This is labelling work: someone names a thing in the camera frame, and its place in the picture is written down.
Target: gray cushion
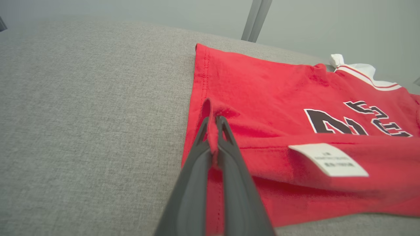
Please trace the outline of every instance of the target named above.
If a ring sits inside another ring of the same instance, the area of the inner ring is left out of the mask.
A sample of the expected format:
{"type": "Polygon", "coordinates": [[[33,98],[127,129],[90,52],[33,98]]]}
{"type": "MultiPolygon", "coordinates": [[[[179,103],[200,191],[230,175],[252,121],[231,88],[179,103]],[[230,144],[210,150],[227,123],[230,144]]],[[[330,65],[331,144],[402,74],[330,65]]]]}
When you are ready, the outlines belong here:
{"type": "MultiPolygon", "coordinates": [[[[194,47],[315,57],[139,22],[45,21],[0,33],[0,235],[152,235],[180,171],[194,47]]],[[[283,235],[410,235],[356,215],[283,235]]]]}

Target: gray wall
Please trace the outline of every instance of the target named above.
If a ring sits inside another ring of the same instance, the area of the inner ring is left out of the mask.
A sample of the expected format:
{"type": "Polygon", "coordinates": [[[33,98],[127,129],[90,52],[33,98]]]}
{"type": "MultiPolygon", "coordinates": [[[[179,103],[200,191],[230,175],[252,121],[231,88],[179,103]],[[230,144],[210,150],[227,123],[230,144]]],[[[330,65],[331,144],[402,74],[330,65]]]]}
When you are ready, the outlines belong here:
{"type": "Polygon", "coordinates": [[[147,21],[241,39],[252,0],[0,0],[8,28],[58,16],[147,21]]]}
{"type": "Polygon", "coordinates": [[[376,67],[420,94],[419,0],[274,0],[257,43],[376,67]]]}

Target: basketball jersey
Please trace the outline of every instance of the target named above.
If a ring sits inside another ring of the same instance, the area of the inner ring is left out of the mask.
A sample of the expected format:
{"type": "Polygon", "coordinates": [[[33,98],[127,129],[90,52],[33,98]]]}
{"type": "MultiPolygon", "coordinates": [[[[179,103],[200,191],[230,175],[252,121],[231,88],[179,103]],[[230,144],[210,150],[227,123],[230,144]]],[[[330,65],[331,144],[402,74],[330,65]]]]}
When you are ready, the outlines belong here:
{"type": "MultiPolygon", "coordinates": [[[[227,118],[273,226],[360,212],[420,216],[420,96],[340,65],[275,63],[197,44],[182,163],[203,118],[217,154],[227,118]],[[299,144],[330,144],[369,177],[329,177],[299,144]]],[[[222,172],[207,185],[207,232],[223,232],[222,172]]]]}

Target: care label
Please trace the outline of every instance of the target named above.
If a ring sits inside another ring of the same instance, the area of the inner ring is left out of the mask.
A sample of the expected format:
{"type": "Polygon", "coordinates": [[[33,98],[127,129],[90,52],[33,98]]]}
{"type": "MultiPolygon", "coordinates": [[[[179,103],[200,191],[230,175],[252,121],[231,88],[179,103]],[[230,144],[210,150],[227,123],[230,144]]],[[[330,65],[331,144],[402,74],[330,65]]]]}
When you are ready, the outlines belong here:
{"type": "Polygon", "coordinates": [[[369,177],[369,174],[340,149],[326,143],[289,145],[313,161],[326,175],[331,177],[369,177]]]}

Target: red shirt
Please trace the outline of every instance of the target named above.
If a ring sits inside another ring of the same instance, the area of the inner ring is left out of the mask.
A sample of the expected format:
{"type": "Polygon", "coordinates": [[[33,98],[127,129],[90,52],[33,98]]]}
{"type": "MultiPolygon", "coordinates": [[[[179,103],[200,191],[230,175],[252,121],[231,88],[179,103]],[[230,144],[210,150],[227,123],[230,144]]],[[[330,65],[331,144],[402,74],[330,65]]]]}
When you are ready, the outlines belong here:
{"type": "MultiPolygon", "coordinates": [[[[420,216],[420,96],[343,65],[275,63],[196,46],[182,163],[204,117],[227,118],[273,226],[360,212],[420,216]],[[369,177],[328,177],[288,145],[328,143],[369,177]]],[[[222,173],[209,171],[207,232],[223,232],[222,173]]]]}

